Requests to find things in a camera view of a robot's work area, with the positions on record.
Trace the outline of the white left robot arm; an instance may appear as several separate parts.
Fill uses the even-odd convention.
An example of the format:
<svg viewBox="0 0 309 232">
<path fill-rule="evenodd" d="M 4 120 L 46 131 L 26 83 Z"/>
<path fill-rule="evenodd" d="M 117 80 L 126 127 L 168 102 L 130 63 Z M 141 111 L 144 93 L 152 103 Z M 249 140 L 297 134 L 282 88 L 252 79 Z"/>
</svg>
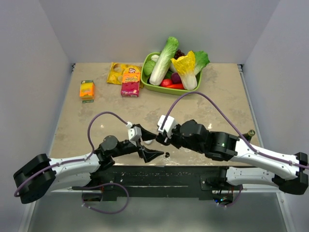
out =
<svg viewBox="0 0 309 232">
<path fill-rule="evenodd" d="M 65 159 L 50 159 L 46 154 L 39 154 L 21 167 L 13 175 L 17 190 L 14 196 L 21 203 L 32 203 L 47 192 L 67 187 L 84 187 L 96 189 L 100 178 L 97 171 L 112 167 L 114 158 L 132 153 L 148 163 L 160 155 L 162 151 L 151 150 L 141 144 L 144 140 L 153 140 L 156 135 L 145 130 L 141 125 L 128 127 L 128 139 L 119 141 L 109 135 L 93 152 Z"/>
</svg>

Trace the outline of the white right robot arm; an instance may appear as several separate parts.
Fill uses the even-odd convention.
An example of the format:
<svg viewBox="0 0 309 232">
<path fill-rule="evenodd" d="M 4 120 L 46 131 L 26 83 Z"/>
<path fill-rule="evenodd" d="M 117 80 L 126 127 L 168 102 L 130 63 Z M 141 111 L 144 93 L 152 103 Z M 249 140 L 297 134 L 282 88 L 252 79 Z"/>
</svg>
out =
<svg viewBox="0 0 309 232">
<path fill-rule="evenodd" d="M 282 154 L 250 144 L 243 136 L 220 131 L 209 131 L 195 120 L 183 124 L 172 120 L 159 122 L 158 134 L 141 129 L 144 141 L 157 140 L 204 154 L 214 161 L 232 161 L 250 165 L 249 168 L 226 168 L 216 176 L 215 185 L 221 190 L 243 184 L 270 185 L 292 195 L 302 195 L 309 187 L 309 176 L 304 172 L 308 156 L 298 152 Z"/>
</svg>

